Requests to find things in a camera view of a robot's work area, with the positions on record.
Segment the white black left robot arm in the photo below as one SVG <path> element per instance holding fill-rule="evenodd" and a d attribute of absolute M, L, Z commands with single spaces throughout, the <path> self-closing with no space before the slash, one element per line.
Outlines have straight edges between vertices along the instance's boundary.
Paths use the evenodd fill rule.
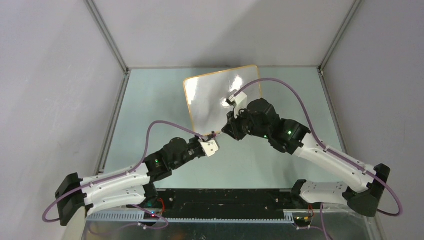
<path fill-rule="evenodd" d="M 215 139 L 205 141 L 196 136 L 185 141 L 176 137 L 140 165 L 84 178 L 71 173 L 55 192 L 60 225 L 67 226 L 80 208 L 85 209 L 86 216 L 126 205 L 153 208 L 158 202 L 154 182 L 170 177 L 174 170 L 196 158 L 211 157 L 218 150 Z"/>

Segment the yellow framed whiteboard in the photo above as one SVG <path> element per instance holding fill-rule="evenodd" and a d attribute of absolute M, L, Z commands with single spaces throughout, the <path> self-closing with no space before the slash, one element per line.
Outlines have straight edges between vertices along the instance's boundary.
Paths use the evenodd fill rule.
<path fill-rule="evenodd" d="M 220 132 L 227 123 L 227 113 L 233 110 L 226 99 L 259 78 L 256 65 L 217 69 L 186 78 L 182 85 L 192 130 L 199 134 Z"/>

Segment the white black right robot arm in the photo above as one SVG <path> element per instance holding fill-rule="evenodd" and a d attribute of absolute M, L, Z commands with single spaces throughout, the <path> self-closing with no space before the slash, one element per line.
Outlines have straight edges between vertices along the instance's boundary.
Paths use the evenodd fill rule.
<path fill-rule="evenodd" d="M 245 136 L 266 139 L 278 152 L 310 161 L 340 178 L 338 182 L 297 180 L 290 193 L 295 208 L 329 203 L 347 206 L 362 216 L 376 216 L 391 171 L 388 166 L 365 164 L 324 146 L 308 127 L 280 118 L 274 106 L 263 98 L 248 103 L 232 96 L 227 103 L 233 110 L 226 115 L 223 133 L 237 141 Z"/>

